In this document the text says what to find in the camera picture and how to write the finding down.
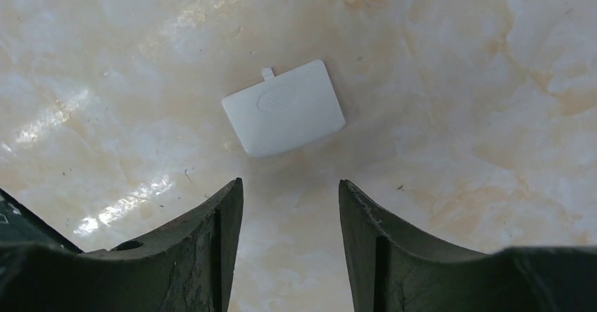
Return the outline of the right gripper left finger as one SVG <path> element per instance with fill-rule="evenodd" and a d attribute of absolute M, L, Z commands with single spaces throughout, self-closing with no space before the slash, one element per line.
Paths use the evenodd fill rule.
<path fill-rule="evenodd" d="M 1 193 L 2 311 L 226 311 L 243 214 L 235 179 L 112 249 L 84 252 Z"/>

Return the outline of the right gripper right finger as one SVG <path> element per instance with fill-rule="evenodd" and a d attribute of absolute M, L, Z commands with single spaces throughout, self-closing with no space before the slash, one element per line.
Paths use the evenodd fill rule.
<path fill-rule="evenodd" d="M 595 247 L 454 245 L 399 218 L 349 180 L 339 214 L 356 311 L 595 311 Z"/>

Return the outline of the white battery cover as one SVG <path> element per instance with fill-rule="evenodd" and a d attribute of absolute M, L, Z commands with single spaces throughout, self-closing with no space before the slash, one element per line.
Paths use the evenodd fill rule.
<path fill-rule="evenodd" d="M 325 63 L 316 59 L 222 100 L 244 149 L 253 158 L 282 154 L 340 131 L 346 119 Z"/>

